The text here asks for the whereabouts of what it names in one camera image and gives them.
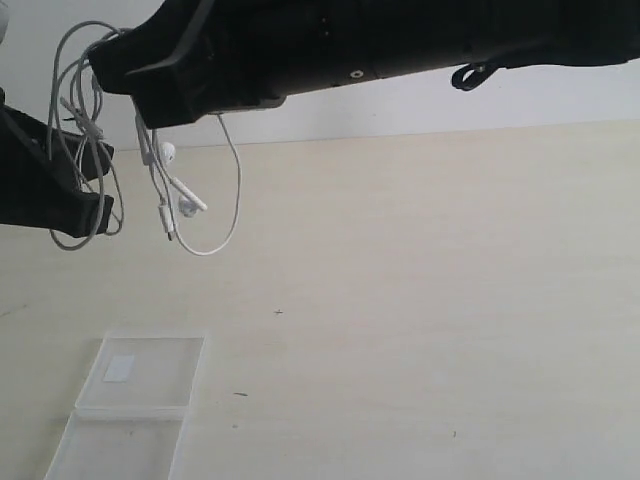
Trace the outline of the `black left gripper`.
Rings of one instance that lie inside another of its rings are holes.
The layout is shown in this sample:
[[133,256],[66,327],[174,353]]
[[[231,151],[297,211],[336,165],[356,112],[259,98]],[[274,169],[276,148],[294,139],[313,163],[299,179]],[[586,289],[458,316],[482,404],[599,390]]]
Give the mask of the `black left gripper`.
[[[78,186],[80,180],[57,130],[52,134],[52,159],[49,159],[47,134],[46,124],[22,112],[18,125],[6,105],[5,91],[1,90],[1,223],[46,228],[73,238],[87,238],[93,230],[95,235],[105,234],[114,198],[54,187],[42,152],[54,177],[64,185]],[[80,135],[67,131],[62,136],[84,177],[96,180],[98,170],[89,142],[82,144]]]

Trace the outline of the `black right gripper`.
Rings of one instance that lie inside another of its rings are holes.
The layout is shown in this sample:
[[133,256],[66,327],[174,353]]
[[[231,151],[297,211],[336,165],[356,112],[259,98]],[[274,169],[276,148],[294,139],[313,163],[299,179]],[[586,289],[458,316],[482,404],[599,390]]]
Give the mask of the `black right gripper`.
[[388,32],[385,1],[167,0],[88,58],[157,129],[378,79]]

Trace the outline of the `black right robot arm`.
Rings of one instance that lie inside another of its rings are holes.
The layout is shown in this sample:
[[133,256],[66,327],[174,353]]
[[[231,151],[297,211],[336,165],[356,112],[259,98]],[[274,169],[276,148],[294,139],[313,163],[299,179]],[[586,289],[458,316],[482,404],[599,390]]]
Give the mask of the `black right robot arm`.
[[635,1],[166,1],[89,62],[160,129],[444,68],[470,91],[500,69],[638,56]]

